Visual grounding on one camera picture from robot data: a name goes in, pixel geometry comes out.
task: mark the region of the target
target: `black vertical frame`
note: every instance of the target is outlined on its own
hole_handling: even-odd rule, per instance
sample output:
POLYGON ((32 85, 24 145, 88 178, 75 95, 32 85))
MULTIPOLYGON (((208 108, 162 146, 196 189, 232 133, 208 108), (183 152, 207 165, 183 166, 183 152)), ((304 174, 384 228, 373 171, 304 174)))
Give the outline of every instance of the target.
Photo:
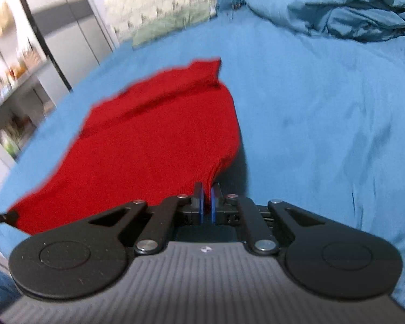
POLYGON ((70 83, 66 79, 65 75, 63 74, 62 70, 60 69, 59 65, 57 64, 53 54, 51 53, 50 48, 46 44, 46 41, 39 31, 38 26, 36 25, 35 19, 33 18, 33 15, 31 14, 30 7, 28 7, 27 0, 20 0, 22 8, 24 9, 25 15, 28 19, 28 22, 31 25, 31 28, 33 29, 33 32, 35 34, 35 37, 37 38, 40 47, 42 48, 42 51, 45 53, 45 55, 51 60, 51 63, 53 64, 54 68, 57 70, 57 73, 59 73, 60 78, 63 80, 63 83, 65 83, 66 87, 68 90, 71 92, 72 87, 70 86, 70 83))

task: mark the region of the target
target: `blue bed sheet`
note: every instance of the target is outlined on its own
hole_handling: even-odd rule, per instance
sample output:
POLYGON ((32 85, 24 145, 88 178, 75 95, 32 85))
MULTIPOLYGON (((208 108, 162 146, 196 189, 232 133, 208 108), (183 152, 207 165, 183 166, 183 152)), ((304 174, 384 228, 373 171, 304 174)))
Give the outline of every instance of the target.
MULTIPOLYGON (((392 242, 404 261, 393 296, 405 307, 405 36, 310 37, 243 7, 138 50, 126 43, 36 132, 3 185, 0 212, 51 174, 94 103, 164 67, 215 56, 243 142, 225 190, 259 204, 279 198, 392 242)), ((1 252, 26 237, 0 225, 1 252)))

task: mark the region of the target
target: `red sweater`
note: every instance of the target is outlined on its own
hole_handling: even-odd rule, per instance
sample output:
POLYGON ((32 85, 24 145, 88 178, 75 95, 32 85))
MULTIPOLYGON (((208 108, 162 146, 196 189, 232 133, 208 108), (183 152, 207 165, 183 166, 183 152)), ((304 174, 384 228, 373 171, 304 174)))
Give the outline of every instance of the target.
POLYGON ((56 172, 13 206, 17 227, 36 234, 136 199, 157 205, 197 181, 208 195, 240 143, 220 63, 160 72, 94 107, 56 172))

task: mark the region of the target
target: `silver bolt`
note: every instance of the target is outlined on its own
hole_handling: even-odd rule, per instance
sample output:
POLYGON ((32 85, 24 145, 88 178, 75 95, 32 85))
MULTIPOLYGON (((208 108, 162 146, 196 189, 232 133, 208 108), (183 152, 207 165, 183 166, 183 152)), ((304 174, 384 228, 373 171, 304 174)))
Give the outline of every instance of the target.
POLYGON ((141 240, 136 244, 136 248, 141 251, 153 251, 158 246, 154 240, 141 240))
POLYGON ((271 240, 258 240, 255 243, 255 247, 260 251, 273 251, 276 246, 276 243, 271 240))

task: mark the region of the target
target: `green object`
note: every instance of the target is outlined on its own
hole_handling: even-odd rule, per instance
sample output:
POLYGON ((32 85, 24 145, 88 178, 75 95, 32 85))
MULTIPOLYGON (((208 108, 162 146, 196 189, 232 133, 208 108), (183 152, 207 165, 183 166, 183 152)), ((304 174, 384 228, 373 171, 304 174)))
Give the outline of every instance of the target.
POLYGON ((185 6, 177 12, 172 12, 162 18, 147 22, 140 27, 133 37, 132 46, 139 46, 148 41, 158 39, 172 31, 185 29, 210 19, 210 4, 199 2, 185 6))

